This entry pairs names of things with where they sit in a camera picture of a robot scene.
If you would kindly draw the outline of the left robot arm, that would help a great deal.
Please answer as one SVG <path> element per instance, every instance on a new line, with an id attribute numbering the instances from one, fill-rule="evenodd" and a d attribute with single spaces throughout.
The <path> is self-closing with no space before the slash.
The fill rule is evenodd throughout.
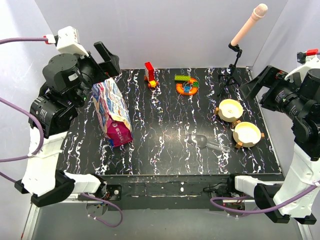
<path id="1" fill-rule="evenodd" d="M 43 68 L 45 82 L 29 110 L 30 156 L 15 188 L 31 194 L 31 202 L 44 207 L 72 194 L 88 194 L 97 201 L 107 195 L 107 183 L 96 174 L 71 174 L 57 169 L 62 143 L 94 84 L 120 74 L 119 57 L 102 42 L 94 44 L 103 61 L 75 51 L 52 57 Z"/>

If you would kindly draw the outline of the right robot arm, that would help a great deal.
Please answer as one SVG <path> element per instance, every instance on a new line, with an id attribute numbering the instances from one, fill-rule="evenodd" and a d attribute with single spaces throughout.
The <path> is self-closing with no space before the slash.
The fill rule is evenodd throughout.
<path id="1" fill-rule="evenodd" d="M 312 205 L 320 191 L 320 70 L 288 74 L 268 65 L 252 81 L 240 86 L 247 99 L 262 87 L 268 88 L 259 102 L 262 108 L 284 113 L 292 120 L 294 153 L 283 183 L 263 182 L 247 174 L 233 173 L 226 192 L 232 199 L 245 194 L 254 198 L 259 212 L 274 223 L 290 218 L 302 225 L 314 225 Z"/>

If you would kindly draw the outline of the clear plastic scoop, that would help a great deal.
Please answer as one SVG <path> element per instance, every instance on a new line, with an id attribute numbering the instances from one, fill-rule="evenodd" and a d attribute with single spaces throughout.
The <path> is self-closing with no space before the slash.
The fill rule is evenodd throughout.
<path id="1" fill-rule="evenodd" d="M 189 134 L 186 138 L 188 144 L 191 144 L 198 148 L 209 148 L 212 150 L 217 150 L 221 152 L 229 153 L 231 148 L 222 144 L 211 142 L 206 136 L 201 134 Z"/>

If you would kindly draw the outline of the pink blue pet food bag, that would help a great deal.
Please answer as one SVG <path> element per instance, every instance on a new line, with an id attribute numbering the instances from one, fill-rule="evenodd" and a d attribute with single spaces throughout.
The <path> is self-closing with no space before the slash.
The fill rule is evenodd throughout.
<path id="1" fill-rule="evenodd" d="M 112 147 L 129 143 L 132 126 L 126 102 L 113 78 L 94 84 L 92 97 L 100 127 Z"/>

